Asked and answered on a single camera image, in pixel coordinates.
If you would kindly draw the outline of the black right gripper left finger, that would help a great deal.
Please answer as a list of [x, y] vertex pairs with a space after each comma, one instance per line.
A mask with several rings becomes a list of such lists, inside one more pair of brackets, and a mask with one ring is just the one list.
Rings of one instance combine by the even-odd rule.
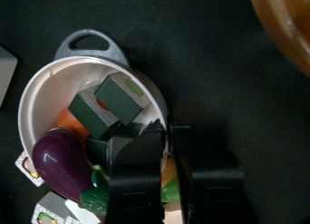
[[120, 150], [110, 173], [106, 224], [163, 224], [165, 142], [165, 130], [157, 120]]

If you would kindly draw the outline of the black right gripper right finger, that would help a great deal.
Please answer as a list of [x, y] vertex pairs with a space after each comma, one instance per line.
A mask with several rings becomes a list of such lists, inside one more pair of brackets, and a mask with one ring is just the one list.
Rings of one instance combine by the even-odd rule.
[[258, 224], [239, 159], [225, 137], [171, 128], [185, 224]]

